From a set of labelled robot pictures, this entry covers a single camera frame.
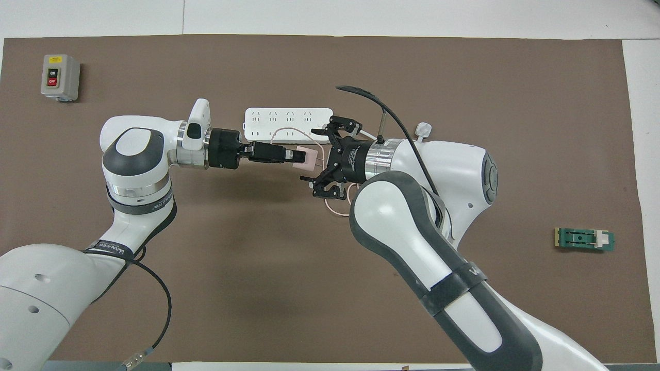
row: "switch box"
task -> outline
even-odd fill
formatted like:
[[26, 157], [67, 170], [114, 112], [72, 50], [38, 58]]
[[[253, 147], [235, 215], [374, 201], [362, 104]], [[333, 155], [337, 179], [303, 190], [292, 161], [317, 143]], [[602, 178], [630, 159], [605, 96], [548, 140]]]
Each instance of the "switch box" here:
[[78, 99], [81, 64], [66, 54], [44, 56], [42, 94], [60, 102]]

